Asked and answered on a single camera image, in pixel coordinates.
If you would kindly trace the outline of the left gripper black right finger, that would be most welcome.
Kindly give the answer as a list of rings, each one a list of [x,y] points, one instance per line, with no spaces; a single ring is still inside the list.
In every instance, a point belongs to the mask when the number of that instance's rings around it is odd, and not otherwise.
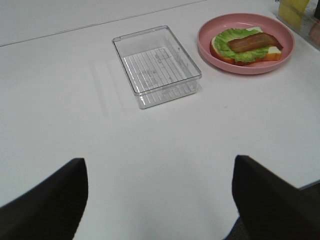
[[[251,240],[318,240],[320,201],[247,155],[234,160],[232,196]]]

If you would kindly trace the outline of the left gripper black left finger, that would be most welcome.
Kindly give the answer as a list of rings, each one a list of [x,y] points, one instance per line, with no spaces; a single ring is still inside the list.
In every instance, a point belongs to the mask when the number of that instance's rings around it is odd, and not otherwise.
[[[0,208],[2,240],[72,240],[89,195],[85,160],[74,158]]]

